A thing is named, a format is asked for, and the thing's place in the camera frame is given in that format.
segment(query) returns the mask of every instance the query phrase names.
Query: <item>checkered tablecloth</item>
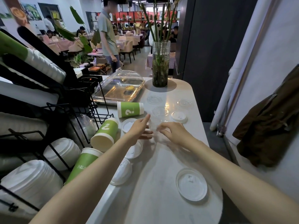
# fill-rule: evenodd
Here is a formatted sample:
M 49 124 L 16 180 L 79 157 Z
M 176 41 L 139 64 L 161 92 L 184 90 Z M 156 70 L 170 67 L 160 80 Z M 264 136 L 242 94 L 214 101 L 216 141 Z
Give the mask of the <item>checkered tablecloth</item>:
M 118 46 L 120 46 L 119 48 L 120 49 L 124 49 L 125 48 L 125 45 L 126 45 L 126 42 L 125 41 L 116 41 L 116 44 Z
M 175 59 L 176 59 L 176 53 L 171 52 L 170 55 L 169 55 L 169 68 L 170 69 L 173 69 Z M 145 69 L 147 67 L 152 68 L 152 54 L 151 53 L 149 53 L 148 56 L 147 56 L 147 61 L 145 63 Z

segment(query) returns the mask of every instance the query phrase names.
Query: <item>paper cup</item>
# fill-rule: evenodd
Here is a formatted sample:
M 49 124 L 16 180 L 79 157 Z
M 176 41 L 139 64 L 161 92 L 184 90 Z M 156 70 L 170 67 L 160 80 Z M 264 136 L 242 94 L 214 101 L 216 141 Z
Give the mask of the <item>paper cup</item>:
M 84 148 L 65 184 L 68 184 L 71 180 L 73 180 L 102 154 L 102 152 L 94 148 Z
M 117 130 L 118 120 L 115 118 L 108 118 L 90 139 L 90 144 L 93 148 L 106 152 L 114 144 Z
M 117 102 L 118 117 L 138 116 L 144 113 L 143 103 Z

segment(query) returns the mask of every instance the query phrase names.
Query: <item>hanging coat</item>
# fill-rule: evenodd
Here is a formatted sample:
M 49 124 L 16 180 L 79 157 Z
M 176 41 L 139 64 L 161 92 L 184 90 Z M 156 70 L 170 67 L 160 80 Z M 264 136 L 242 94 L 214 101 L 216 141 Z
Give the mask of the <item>hanging coat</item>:
M 241 156 L 273 167 L 282 159 L 299 127 L 299 64 L 278 89 L 249 110 L 233 136 Z

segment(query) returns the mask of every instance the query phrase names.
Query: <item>white counter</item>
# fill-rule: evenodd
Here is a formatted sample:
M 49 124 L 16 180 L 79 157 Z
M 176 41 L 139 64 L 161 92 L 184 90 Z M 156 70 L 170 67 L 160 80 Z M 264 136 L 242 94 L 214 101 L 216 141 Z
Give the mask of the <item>white counter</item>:
M 194 137 L 208 145 L 191 86 L 182 80 L 171 80 L 177 83 L 175 90 L 157 93 L 143 88 L 135 101 L 143 102 L 145 112 L 150 114 L 157 106 L 167 106 L 167 119 L 178 110 L 178 100 L 184 98 L 191 101 L 193 107 L 184 111 L 189 119 L 184 126 Z M 161 97 L 163 102 L 159 105 L 148 104 L 147 97 L 151 95 Z M 107 112 L 102 107 L 98 111 Z M 118 118 L 116 107 L 110 107 L 109 112 Z M 120 119 L 119 128 L 124 120 Z M 151 120 L 153 124 L 158 124 L 153 115 Z M 108 186 L 87 224 L 218 224 L 222 214 L 222 189 L 190 152 L 172 145 L 164 135 L 155 132 L 154 139 L 145 142 L 142 154 L 133 159 L 132 164 L 132 176 L 121 186 Z M 208 183 L 208 193 L 198 203 L 185 200 L 177 190 L 176 175 L 186 167 L 197 169 Z

